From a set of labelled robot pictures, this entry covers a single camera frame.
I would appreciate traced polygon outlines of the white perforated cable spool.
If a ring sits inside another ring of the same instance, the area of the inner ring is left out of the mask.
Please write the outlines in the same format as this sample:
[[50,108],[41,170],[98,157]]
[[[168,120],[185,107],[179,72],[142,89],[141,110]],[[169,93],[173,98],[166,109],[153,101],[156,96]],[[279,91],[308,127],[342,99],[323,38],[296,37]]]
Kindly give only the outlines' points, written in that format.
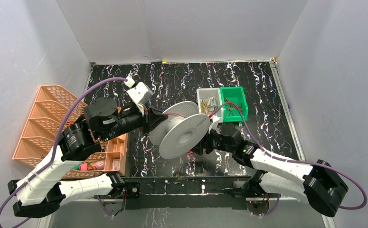
[[208,115],[198,111],[192,101],[177,103],[164,112],[167,120],[150,132],[152,144],[159,147],[164,159],[174,159],[194,148],[206,135],[210,126]]

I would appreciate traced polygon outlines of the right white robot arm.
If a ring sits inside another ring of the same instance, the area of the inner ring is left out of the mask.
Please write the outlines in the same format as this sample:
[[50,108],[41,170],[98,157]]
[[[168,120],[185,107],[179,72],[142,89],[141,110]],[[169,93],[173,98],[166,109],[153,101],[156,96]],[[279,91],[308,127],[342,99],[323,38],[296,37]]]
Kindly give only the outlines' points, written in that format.
[[219,131],[210,130],[193,148],[196,154],[213,150],[229,152],[240,165],[254,169],[248,181],[235,181],[228,193],[236,198],[261,197],[277,194],[308,203],[318,213],[334,217],[349,188],[342,178],[318,160],[316,165],[273,152],[265,152],[256,143],[242,137],[233,124],[223,125]]

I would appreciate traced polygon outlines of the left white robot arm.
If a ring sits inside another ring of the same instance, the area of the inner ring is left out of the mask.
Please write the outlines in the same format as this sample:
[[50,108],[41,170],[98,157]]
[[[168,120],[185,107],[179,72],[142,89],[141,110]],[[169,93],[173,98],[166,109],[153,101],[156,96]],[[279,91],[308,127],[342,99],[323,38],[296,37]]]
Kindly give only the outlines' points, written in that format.
[[168,116],[145,104],[140,109],[134,102],[123,108],[111,98],[100,97],[84,108],[84,113],[59,136],[48,155],[21,180],[8,183],[9,193],[17,197],[14,215],[42,218],[62,205],[91,196],[113,198],[126,193],[124,181],[116,172],[84,180],[64,181],[75,166],[101,150],[101,143],[140,129],[144,134],[154,130]]

